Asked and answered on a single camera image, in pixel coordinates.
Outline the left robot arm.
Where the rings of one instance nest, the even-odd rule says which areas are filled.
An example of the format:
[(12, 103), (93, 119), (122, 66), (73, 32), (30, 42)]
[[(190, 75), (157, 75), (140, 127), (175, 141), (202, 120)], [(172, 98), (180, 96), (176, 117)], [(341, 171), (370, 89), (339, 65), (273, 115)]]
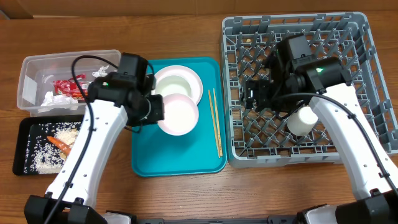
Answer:
[(152, 95), (153, 66), (136, 54), (123, 53), (115, 71), (98, 77), (81, 94), (86, 108), (78, 137), (65, 164), (44, 196), (30, 195), (28, 223), (135, 223), (136, 216), (95, 209), (100, 180), (120, 132), (164, 119), (161, 95)]

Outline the white rice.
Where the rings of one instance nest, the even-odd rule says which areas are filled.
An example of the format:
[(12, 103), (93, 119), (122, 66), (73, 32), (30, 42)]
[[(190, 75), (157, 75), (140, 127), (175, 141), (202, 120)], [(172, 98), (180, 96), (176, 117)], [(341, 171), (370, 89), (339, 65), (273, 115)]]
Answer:
[(36, 175), (60, 172), (68, 156), (52, 144), (47, 136), (62, 141), (60, 135), (64, 131), (77, 129), (80, 132), (80, 126), (80, 121), (32, 125), (29, 130), (22, 173)]

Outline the red snack wrapper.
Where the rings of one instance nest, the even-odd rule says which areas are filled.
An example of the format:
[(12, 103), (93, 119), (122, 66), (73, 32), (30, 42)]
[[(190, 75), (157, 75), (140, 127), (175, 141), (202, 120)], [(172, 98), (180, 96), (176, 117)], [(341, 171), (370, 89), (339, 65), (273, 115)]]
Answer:
[[(87, 95), (88, 87), (91, 82), (86, 80), (86, 75), (84, 73), (77, 75), (76, 79), (84, 94)], [(53, 82), (53, 86), (55, 92), (59, 95), (72, 97), (75, 100), (84, 100), (84, 97), (81, 94), (80, 89), (78, 88), (78, 85), (73, 78), (70, 78), (68, 80), (55, 80)]]

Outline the white tissue paper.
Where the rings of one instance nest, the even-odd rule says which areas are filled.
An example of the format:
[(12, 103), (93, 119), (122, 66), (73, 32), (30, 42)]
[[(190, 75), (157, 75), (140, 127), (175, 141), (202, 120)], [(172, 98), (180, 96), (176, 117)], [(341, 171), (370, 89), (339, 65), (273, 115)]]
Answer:
[(77, 104), (78, 100), (73, 99), (70, 96), (66, 95), (54, 95), (52, 91), (46, 92), (44, 96), (44, 101), (38, 109), (39, 113), (50, 111), (51, 108), (44, 108), (44, 106), (59, 106), (61, 105), (62, 108), (70, 109), (70, 110), (77, 110), (78, 106), (74, 106)]

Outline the white paper napkin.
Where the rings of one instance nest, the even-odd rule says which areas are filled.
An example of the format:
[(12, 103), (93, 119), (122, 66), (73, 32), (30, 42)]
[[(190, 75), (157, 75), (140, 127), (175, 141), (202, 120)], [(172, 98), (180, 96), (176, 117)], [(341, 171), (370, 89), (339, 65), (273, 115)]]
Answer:
[(98, 78), (98, 77), (105, 77), (105, 76), (108, 74), (108, 73), (107, 73), (107, 69), (108, 69), (108, 68), (109, 68), (108, 65), (107, 65), (107, 66), (102, 66), (102, 67), (99, 68), (98, 71), (93, 72), (93, 73), (92, 73), (92, 76), (95, 77), (95, 78)]

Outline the small white bowl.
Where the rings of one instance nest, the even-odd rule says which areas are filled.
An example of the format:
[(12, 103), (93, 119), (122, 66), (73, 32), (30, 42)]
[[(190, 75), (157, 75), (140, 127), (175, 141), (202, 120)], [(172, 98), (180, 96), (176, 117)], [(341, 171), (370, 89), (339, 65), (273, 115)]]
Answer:
[(163, 132), (182, 136), (194, 129), (199, 119), (198, 106), (189, 96), (175, 93), (163, 98), (164, 118), (158, 122)]

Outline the white cup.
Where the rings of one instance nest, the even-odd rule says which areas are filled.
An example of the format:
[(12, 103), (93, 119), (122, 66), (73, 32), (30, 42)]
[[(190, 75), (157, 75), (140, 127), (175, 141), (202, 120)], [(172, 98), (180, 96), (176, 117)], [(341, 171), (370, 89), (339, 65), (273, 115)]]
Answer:
[(305, 136), (311, 132), (317, 122), (318, 116), (311, 107), (304, 106), (288, 117), (287, 127), (292, 134)]

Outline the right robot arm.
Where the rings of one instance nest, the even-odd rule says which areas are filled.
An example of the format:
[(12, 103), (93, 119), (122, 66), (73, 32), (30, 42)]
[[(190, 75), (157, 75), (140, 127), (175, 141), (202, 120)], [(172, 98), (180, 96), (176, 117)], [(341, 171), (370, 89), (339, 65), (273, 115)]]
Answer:
[(270, 80), (244, 83), (247, 109), (292, 113), (309, 105), (349, 175), (355, 201), (298, 212), (297, 223), (396, 223), (397, 166), (367, 121), (351, 74), (336, 57), (318, 59), (303, 34), (280, 41), (263, 62)]

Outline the orange carrot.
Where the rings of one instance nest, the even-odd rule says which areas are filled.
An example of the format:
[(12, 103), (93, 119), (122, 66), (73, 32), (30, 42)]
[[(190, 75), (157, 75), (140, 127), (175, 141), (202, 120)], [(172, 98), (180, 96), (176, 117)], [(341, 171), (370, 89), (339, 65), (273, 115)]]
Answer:
[(71, 148), (68, 144), (58, 140), (55, 137), (47, 136), (47, 139), (54, 144), (57, 148), (59, 148), (66, 156), (69, 156)]

